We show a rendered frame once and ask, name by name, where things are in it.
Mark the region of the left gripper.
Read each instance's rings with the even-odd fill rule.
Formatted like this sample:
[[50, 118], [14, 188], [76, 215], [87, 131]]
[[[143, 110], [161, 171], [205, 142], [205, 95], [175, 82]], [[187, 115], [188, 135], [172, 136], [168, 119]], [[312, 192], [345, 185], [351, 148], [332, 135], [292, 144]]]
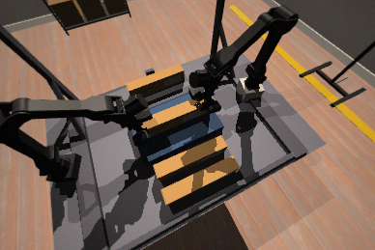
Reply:
[[[203, 110], [207, 110], [208, 113], [212, 114], [212, 113], [215, 113], [215, 112], [218, 112], [220, 111], [221, 109], [221, 106], [220, 104], [218, 103], [217, 100], [214, 100], [211, 98], [211, 96], [213, 96], [215, 93], [214, 91], [216, 89], [218, 89], [218, 86], [217, 87], [211, 87], [211, 86], [204, 86], [205, 88], [207, 87], [208, 89], [208, 94], [207, 96], [204, 98], [207, 100], [207, 102], [205, 103], [202, 103], [202, 108], [200, 109], [200, 111], [203, 111]], [[210, 102], [210, 103], [209, 103]]]

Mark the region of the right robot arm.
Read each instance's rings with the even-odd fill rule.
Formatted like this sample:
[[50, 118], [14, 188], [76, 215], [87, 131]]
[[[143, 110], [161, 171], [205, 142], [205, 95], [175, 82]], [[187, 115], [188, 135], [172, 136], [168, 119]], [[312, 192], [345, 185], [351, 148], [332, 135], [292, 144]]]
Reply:
[[105, 125], [109, 122], [126, 125], [130, 116], [135, 116], [135, 122], [140, 126], [153, 119], [141, 94], [127, 100], [122, 100], [121, 96], [92, 96], [83, 100], [19, 97], [10, 102], [0, 102], [0, 144], [32, 158], [40, 176], [67, 174], [71, 159], [60, 158], [59, 147], [45, 147], [20, 130], [24, 123], [33, 119], [85, 117], [92, 121], [104, 121]]

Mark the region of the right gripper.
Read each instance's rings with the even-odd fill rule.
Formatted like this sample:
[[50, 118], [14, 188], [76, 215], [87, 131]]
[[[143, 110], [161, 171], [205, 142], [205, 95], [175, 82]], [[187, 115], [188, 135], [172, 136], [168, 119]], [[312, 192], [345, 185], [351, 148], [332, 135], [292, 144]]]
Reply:
[[136, 147], [140, 147], [143, 144], [151, 140], [150, 132], [147, 127], [143, 128], [138, 125], [134, 119], [135, 116], [130, 116], [130, 121], [126, 125], [121, 125], [121, 128], [127, 127], [129, 131], [136, 130], [136, 134], [132, 136], [133, 143]]

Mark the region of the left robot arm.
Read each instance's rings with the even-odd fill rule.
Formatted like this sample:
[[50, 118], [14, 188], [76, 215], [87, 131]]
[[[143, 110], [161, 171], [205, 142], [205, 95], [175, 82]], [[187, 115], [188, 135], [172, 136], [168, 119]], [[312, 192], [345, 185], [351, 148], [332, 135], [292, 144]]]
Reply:
[[[268, 12], [260, 14], [257, 20], [230, 46], [223, 47], [211, 57], [203, 65], [205, 69], [197, 69], [189, 75], [188, 81], [191, 87], [188, 93], [191, 98], [197, 101], [203, 100], [208, 94], [208, 89], [204, 86], [217, 87], [222, 77], [228, 75], [228, 72], [237, 64], [239, 57], [269, 31], [255, 61], [247, 65], [245, 69], [248, 74], [245, 80], [247, 89], [260, 89], [259, 84], [263, 84], [267, 79], [266, 64], [274, 49], [281, 37], [297, 24], [298, 19], [298, 14], [284, 5], [270, 8]], [[214, 69], [211, 64], [216, 68]]]

